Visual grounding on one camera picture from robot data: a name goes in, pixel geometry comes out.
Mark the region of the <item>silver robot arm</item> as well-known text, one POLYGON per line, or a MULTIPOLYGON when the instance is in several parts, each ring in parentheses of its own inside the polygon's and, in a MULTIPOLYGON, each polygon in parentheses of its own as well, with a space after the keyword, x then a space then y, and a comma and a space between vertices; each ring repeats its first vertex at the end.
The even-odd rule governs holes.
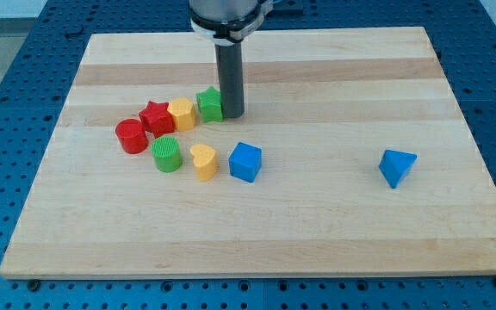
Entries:
POLYGON ((273 9, 273 0, 189 0, 193 30, 223 47, 254 33, 273 9))

